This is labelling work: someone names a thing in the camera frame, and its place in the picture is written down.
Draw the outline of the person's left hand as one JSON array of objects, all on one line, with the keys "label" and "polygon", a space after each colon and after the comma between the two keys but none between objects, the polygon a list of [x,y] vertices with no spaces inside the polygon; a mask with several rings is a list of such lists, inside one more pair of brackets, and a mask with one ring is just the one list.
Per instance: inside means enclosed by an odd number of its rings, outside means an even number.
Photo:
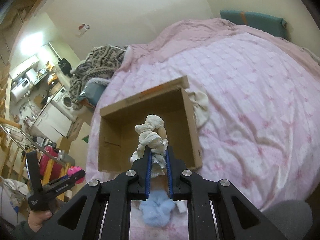
[{"label": "person's left hand", "polygon": [[28,216],[28,225],[33,232],[43,227],[44,221],[52,217],[51,211],[31,211]]}]

